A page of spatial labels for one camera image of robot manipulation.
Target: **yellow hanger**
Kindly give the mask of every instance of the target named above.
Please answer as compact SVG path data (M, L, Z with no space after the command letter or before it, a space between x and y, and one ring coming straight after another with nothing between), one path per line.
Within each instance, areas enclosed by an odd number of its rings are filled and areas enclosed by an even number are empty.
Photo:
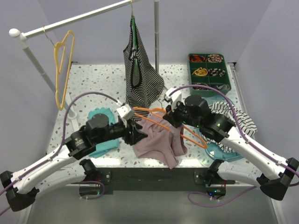
M73 40L71 43L71 53L70 53L70 60L69 60L69 65L68 65L68 69L67 69L67 73L66 73L66 80L65 80L65 85L64 85L64 93L62 96L62 102L59 102L59 75L61 73L61 69L62 69L62 65L64 62L64 53L65 53L65 42L68 39L68 37L72 35L73 36ZM71 59L73 56L73 48L74 48L74 43L75 43L75 34L73 31L69 30L67 32L67 34L65 35L64 39L61 42L57 42L54 46L54 61L55 61L55 65L56 65L56 92L55 92L55 99L56 99L56 104L59 110L63 110L64 108L64 101L65 101L65 95L66 95L66 89L67 89L67 83L69 81L69 74L71 71ZM58 53L59 53L59 49L63 47L63 52L62 52L62 57L61 57L61 62L60 62L60 66L58 64Z

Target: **orange hanger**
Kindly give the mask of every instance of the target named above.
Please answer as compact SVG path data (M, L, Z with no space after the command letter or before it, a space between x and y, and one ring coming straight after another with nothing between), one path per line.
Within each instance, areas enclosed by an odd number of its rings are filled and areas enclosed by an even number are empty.
M149 109L149 108L143 108L143 107L133 107L133 110L140 110L140 111L148 111L148 112L150 112L152 115L154 115L154 116L156 116L156 117L159 117L159 118L163 118L163 117L161 117L160 115L157 115L157 114L155 114L154 112L161 112L161 113L166 113L166 110L165 109L163 109L163 108L159 108L159 107L155 107L155 108L153 108L153 109ZM158 122L156 122L156 121L154 121L154 120L152 120L152 119L149 119L149 118L147 118L147 117L145 117L145 116L142 116L142 115L140 115L140 114L138 114L138 113L134 113L134 115L136 115L136 116L138 116L138 117L140 117L140 118L143 118L143 119L146 119L146 120L148 120L148 121L150 121L150 122L152 122L152 123L154 123L154 124L156 124L156 125L159 125L159 126L161 126L162 128L165 128L166 130L170 130L170 128L169 127L166 127L166 126L164 126L164 125L161 125L160 123L158 123ZM185 125L184 125L184 129L186 129L188 132L190 132L191 134L193 134L194 136L196 136L198 139L200 139L200 141L203 143L203 145L202 144L199 144L198 142L196 142L196 141L194 141L194 140L192 140L192 139L190 139L190 138L188 138L188 137L186 137L186 136L184 136L184 135L182 135L181 134L181 137L182 138L184 138L184 139L187 139L188 141L190 141L190 142L192 142L192 143L194 143L194 144L196 144L196 145L198 145L199 147L201 147L201 148L207 148L207 143L206 143L206 141L202 138L202 137L200 137L198 134L196 134L196 133L194 133L191 129L189 129L188 127L186 127Z

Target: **hanger hook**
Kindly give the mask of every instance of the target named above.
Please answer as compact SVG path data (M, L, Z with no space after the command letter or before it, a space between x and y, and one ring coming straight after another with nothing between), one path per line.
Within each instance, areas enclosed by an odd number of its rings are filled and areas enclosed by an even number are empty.
M45 33L46 37L48 38L48 40L51 41L52 45L54 46L55 44L53 43L53 41L51 40L51 38L48 37L46 30L45 30L45 25L43 26L43 32Z
M132 8L132 14L133 14L133 0L131 0L131 8Z
M161 104L161 108L164 109L162 102L159 100L159 97L162 97L162 101L164 100L164 97L162 95L157 95L157 101Z

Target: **clothing rack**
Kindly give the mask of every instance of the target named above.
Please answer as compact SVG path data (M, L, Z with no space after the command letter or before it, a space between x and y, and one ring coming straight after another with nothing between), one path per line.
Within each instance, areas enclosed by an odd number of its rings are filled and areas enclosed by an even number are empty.
M38 29L34 29L32 31L26 32L26 33L21 33L18 29L11 29L9 31L9 35L11 37L13 37L18 44L21 46L21 48L23 49L23 51L25 52L25 54L27 55L27 57L30 59L30 61L33 63L33 65L35 66L35 68L37 69L37 71L39 72L39 74L42 76L42 78L44 79L44 81L47 83L47 85L51 88L51 90L53 92L56 91L55 85L52 83L52 81L50 80L49 76L47 75L46 71L43 69L43 67L41 66L41 64L38 62L37 58L34 56L34 54L32 53L32 51L30 50L28 44L27 44L27 39L31 38L31 37L35 37L37 35L40 34L44 34L44 32L49 32L52 31L54 29L57 29L59 27L63 27L66 26L68 24L71 23L75 23L105 12L109 12L111 10L132 4L134 2L137 2L139 0L124 0L124 1L120 1L118 3L106 6L106 7L102 7L93 11L90 11L88 13L84 13L81 15L77 15L74 17L71 17L69 19L66 20L62 20L59 22L55 22L52 23L50 25L38 28ZM155 16L155 68L156 71L159 73L159 0L154 0L154 16ZM66 94L66 102L64 102L64 108L67 109L68 108L68 104L71 102L71 97L70 95L67 93ZM74 130L78 130L79 126L78 126L78 122L77 122L77 113L74 111L74 109L71 107L69 114L68 114L68 118L71 119L71 122L73 124L73 128Z

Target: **cable clip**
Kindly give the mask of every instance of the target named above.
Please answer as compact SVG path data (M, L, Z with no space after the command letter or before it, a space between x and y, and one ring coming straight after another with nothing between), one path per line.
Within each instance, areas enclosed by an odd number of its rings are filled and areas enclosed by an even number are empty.
M123 106L124 104L123 104L121 101L117 100L116 105L118 105L118 106Z

